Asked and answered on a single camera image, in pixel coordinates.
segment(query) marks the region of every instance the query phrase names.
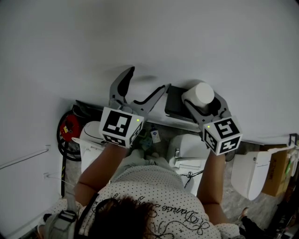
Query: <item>cardboard box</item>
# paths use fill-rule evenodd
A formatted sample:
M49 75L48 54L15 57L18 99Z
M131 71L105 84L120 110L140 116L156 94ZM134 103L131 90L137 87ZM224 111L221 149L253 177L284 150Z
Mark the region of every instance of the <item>cardboard box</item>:
M261 146L261 151L267 151L270 148L284 148L286 145L266 145ZM289 163L287 150L279 151L272 154L269 171L262 192L276 197L284 193L288 187L291 171L285 175L285 170Z

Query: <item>polka dot shirt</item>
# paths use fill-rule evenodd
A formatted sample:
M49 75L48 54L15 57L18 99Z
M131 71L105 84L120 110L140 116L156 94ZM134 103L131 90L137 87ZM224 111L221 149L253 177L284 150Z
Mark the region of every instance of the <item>polka dot shirt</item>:
M150 228L154 238L243 238L237 225L211 224L198 198L185 191L180 176L156 165L131 167L104 187L87 213L79 234L88 235L98 203L125 196L132 197L138 204L153 204ZM80 216L85 207L76 203ZM61 199L46 213L54 214L66 209L67 201Z

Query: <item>floor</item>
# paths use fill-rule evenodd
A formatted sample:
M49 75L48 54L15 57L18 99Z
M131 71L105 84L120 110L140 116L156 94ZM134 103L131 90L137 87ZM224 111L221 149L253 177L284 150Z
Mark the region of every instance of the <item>floor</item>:
M166 157L167 149L170 140L176 135L181 134L195 134L194 132L189 132L186 130L180 130L171 127L165 127L161 125L153 125L146 123L144 125L145 131L147 131L147 136L150 137L149 131L154 127L159 131L161 142L157 144L152 144L147 150L146 154L151 155L153 152L158 152L160 156ZM132 148L141 148L139 144L142 138L139 137L134 141ZM246 151L258 151L259 146L243 143L237 153L245 154ZM233 153L227 155L228 159L234 156ZM261 193L255 200L250 201L239 193L237 193L230 182L230 176L233 166L233 161L226 163L225 175L224 175L224 191L223 191L223 201L222 208L227 216L227 218L232 223L238 222L238 217L245 207L249 207L248 217L252 219L260 228L265 229L268 227L276 209L277 205L282 201L283 195L280 197L272 197ZM67 160L66 163L66 182L75 185L81 174L81 163L72 162ZM65 192L69 193L72 190L72 186L66 185Z

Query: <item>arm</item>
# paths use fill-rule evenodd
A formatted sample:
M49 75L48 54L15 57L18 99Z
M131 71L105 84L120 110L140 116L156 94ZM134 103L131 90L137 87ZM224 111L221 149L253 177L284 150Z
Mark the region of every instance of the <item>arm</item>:
M76 201L87 205L93 195L107 185L127 151L126 148L108 144L79 178L74 188Z
M214 225L228 222L220 206L224 169L225 155L216 156L211 151L197 191L197 198L201 201L210 222Z

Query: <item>white cylindrical object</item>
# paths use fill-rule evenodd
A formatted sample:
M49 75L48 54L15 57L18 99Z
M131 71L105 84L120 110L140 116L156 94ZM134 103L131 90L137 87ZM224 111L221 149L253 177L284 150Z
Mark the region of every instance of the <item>white cylindrical object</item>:
M207 104L210 104L214 97L215 94L213 89L205 82L200 82L199 84L182 94L183 102L185 99L187 99L199 108L204 108Z

